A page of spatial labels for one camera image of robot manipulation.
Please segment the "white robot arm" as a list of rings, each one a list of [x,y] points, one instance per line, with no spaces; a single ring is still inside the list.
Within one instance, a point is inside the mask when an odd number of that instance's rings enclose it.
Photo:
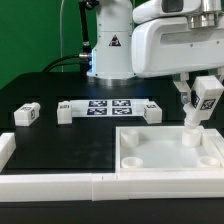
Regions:
[[[209,70],[224,80],[221,0],[79,0],[87,78],[105,85]]]

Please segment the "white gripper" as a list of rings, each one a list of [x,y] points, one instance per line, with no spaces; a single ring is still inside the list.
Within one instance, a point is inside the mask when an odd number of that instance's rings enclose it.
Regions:
[[[186,17],[146,22],[133,32],[131,53],[139,77],[174,74],[181,102],[187,104],[191,101],[188,72],[224,66],[224,18],[217,27],[199,29],[190,29]]]

